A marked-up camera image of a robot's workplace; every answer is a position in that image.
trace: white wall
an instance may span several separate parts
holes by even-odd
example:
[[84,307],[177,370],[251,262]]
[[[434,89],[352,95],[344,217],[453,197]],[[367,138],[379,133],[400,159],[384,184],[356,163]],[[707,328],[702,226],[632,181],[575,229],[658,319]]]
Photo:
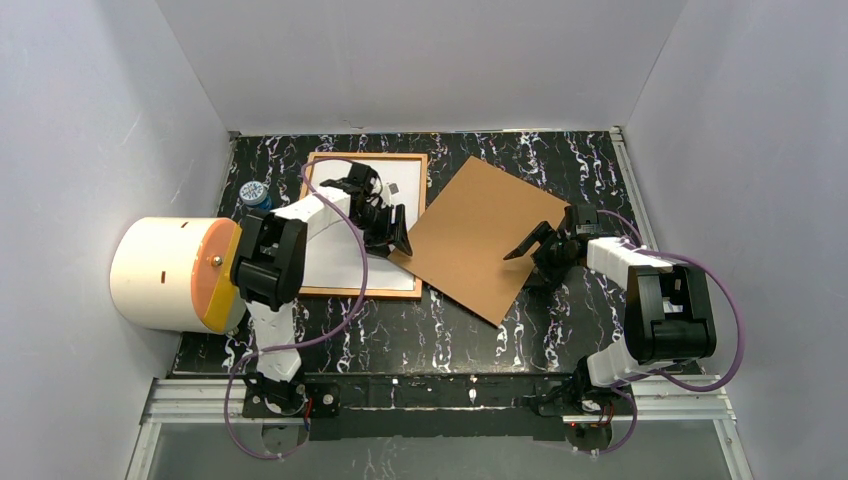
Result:
[[109,266],[145,215],[214,212],[227,134],[153,0],[0,5],[0,464],[123,478],[176,336],[134,328]]
[[158,2],[243,133],[607,129],[686,3]]
[[757,478],[848,478],[846,45],[845,2],[693,0],[625,129],[660,246],[747,314],[729,390]]

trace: cream cylinder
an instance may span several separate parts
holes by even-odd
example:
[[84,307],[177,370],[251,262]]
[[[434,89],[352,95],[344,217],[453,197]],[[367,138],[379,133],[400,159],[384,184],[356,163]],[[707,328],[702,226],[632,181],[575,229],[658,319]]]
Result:
[[215,333],[192,303],[192,269],[216,218],[146,217],[121,240],[109,285],[127,320],[147,328]]

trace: cylindrical container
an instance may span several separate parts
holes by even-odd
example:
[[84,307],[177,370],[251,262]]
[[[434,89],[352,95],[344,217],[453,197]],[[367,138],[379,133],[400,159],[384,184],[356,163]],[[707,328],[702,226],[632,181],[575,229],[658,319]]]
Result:
[[142,218],[112,260],[115,307],[148,328],[231,331],[245,311],[230,281],[240,237],[241,228],[228,218]]
[[245,183],[239,189],[239,198],[242,203],[250,208],[261,208],[262,210],[271,210],[274,204],[271,202],[271,196],[268,195],[268,188],[260,182],[252,180]]

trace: yellow stripe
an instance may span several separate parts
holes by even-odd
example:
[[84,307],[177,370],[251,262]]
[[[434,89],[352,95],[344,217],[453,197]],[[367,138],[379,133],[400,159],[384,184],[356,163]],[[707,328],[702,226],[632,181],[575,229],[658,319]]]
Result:
[[200,319],[206,325],[206,328],[215,333],[225,333],[227,317],[229,317],[230,309],[233,307],[233,300],[238,296],[238,287],[233,285],[230,280],[230,271],[233,268],[233,260],[235,260],[236,248],[238,248],[240,238],[241,227],[236,225],[230,239],[230,246],[227,248],[227,255],[224,257],[224,263],[220,267],[222,271],[215,283],[215,290],[212,291],[212,299],[209,300],[209,308],[206,309],[206,314]]

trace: marble tabletop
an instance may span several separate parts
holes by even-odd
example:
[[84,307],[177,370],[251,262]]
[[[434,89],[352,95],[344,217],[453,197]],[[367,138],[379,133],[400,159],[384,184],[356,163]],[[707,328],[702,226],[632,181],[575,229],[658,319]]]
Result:
[[[474,155],[570,203],[590,203],[632,220],[630,199],[607,132],[404,133],[240,137],[218,216],[246,207],[238,188],[270,185],[275,206],[297,200],[309,152],[426,153],[427,203]],[[603,218],[609,231],[624,233]],[[578,359],[621,335],[624,295],[604,276],[572,269],[553,294],[522,291],[499,327],[424,285],[420,300],[368,300],[343,334],[300,351],[307,373],[471,374],[571,372]],[[341,322],[348,298],[296,302],[298,340]],[[227,373],[254,345],[249,318],[235,336],[184,333],[171,375]]]

